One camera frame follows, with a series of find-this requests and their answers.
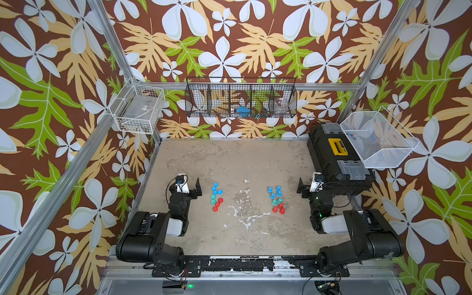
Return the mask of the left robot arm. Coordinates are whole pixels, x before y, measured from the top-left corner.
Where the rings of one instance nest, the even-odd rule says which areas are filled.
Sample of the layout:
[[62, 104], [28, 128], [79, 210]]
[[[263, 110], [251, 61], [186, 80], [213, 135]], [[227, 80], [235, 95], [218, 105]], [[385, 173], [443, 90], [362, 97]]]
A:
[[165, 243], [167, 236], [182, 237], [189, 226], [191, 201], [202, 196], [200, 180], [194, 189], [188, 188], [188, 176], [178, 175], [167, 187], [171, 193], [166, 198], [168, 211], [150, 213], [138, 211], [129, 222], [116, 245], [116, 257], [127, 263], [150, 263], [161, 266], [181, 267], [184, 252], [180, 247]]

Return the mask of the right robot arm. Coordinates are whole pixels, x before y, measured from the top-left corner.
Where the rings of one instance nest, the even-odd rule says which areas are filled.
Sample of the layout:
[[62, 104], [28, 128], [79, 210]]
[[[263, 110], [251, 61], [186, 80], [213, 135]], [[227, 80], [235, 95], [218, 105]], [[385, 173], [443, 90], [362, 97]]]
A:
[[348, 242], [320, 248], [315, 263], [319, 273], [327, 274], [351, 263], [403, 256], [404, 242], [379, 210], [351, 209], [334, 215], [335, 195], [324, 188], [319, 178], [311, 184], [300, 179], [297, 193], [309, 202], [310, 223], [315, 232], [348, 234], [350, 238]]

